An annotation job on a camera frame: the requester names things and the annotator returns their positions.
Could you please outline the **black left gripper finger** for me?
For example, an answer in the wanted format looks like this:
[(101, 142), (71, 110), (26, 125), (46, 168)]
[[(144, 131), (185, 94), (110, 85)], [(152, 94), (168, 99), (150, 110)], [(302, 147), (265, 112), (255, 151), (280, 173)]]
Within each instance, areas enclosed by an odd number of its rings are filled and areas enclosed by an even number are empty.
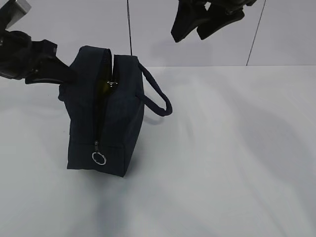
[(40, 76), (48, 78), (71, 77), (72, 82), (75, 82), (78, 77), (73, 69), (55, 55), (46, 53), (40, 54)]
[(31, 75), (25, 78), (25, 84), (36, 84), (36, 83), (49, 83), (49, 84), (64, 84), (72, 82), (71, 77), (59, 77), (59, 78), (48, 78), (41, 77), (39, 75)]

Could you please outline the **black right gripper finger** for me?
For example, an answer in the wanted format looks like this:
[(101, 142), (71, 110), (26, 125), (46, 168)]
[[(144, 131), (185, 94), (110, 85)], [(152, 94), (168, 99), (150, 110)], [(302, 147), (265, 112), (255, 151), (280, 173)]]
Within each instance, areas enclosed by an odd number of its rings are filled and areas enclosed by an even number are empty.
[(176, 43), (182, 41), (199, 25), (209, 21), (206, 10), (208, 0), (179, 0), (178, 8), (171, 29), (171, 35)]
[(240, 21), (245, 17), (243, 7), (228, 11), (221, 6), (210, 6), (207, 10), (208, 20), (197, 27), (197, 34), (204, 40), (223, 27)]

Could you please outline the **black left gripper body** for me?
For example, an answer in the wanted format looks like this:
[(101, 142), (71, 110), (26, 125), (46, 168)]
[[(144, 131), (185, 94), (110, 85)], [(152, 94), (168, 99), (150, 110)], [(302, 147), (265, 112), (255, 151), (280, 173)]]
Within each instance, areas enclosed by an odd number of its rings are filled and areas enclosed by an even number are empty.
[(57, 44), (46, 39), (33, 41), (22, 31), (0, 32), (0, 76), (21, 80), (34, 72), (42, 58), (55, 58)]

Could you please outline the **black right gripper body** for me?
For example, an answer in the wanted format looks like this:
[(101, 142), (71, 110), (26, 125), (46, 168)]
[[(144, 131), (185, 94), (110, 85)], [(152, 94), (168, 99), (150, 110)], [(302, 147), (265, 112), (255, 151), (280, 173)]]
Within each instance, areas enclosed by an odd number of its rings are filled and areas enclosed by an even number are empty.
[(245, 5), (252, 6), (256, 0), (208, 0), (207, 2), (210, 2), (211, 5), (220, 6), (227, 13), (231, 14), (235, 11), (243, 10)]

